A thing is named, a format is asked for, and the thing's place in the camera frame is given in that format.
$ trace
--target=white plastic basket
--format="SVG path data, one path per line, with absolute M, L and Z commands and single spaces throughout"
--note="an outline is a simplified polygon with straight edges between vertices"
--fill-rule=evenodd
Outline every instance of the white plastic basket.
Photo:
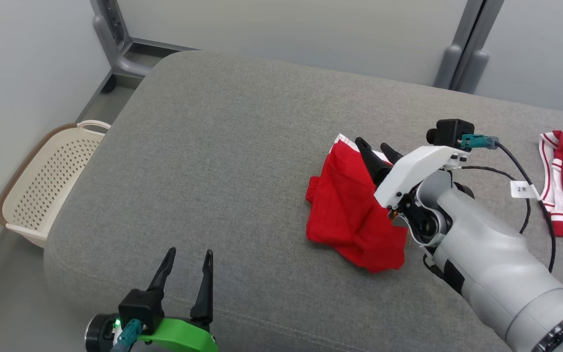
M 0 196 L 0 223 L 44 247 L 56 215 L 109 129 L 96 120 L 70 123 L 49 132 L 27 156 Z

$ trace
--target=gray metal frame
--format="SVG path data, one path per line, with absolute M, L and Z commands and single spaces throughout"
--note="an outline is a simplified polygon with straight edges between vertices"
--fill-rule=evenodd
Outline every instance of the gray metal frame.
M 174 45 L 174 44 L 168 44 L 168 43 L 163 43 L 163 42 L 155 42 L 153 40 L 146 40 L 146 39 L 141 39 L 141 38 L 132 38 L 131 41 L 132 41 L 132 43 L 136 43 L 136 44 L 162 47 L 163 49 L 170 49 L 170 50 L 175 50 L 175 51 L 199 50 L 199 49 L 194 49 L 194 47 Z
M 462 53 L 449 89 L 473 94 L 483 74 L 490 54 L 483 51 L 483 45 L 494 25 L 494 20 L 503 6 L 503 0 L 485 0 L 469 42 Z
M 462 53 L 469 41 L 471 31 L 475 27 L 477 16 L 484 2 L 485 0 L 468 0 L 466 2 L 460 24 L 455 31 L 453 43 L 445 49 L 442 56 L 438 74 L 433 82 L 434 87 L 449 89 L 449 86 L 451 86 L 455 70 L 460 62 L 460 58 L 462 58 Z
M 144 78 L 152 67 L 128 60 L 123 55 L 131 46 L 131 38 L 123 22 L 116 0 L 90 0 L 95 16 L 92 20 L 103 51 L 112 71 L 117 74 Z
M 490 60 L 483 45 L 503 0 L 469 0 L 464 8 L 453 44 L 445 49 L 434 87 L 474 93 Z

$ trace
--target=gray fabric cushion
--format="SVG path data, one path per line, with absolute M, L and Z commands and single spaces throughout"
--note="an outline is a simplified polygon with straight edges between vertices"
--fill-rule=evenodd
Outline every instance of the gray fabric cushion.
M 49 285 L 78 310 L 114 312 L 175 246 L 164 307 L 188 316 L 210 248 L 222 352 L 506 351 L 425 269 L 420 250 L 406 253 L 402 269 L 373 275 L 305 238 L 308 179 L 338 133 L 407 153 L 442 118 L 500 136 L 542 188 L 538 134 L 563 130 L 563 112 L 224 54 L 169 56 L 62 207 L 45 251 Z M 468 164 L 518 174 L 498 150 L 476 150 Z M 525 205 L 510 198 L 505 178 L 470 170 L 456 178 L 520 227 Z M 535 206 L 525 236 L 547 263 L 549 235 Z M 555 275 L 563 282 L 563 239 Z

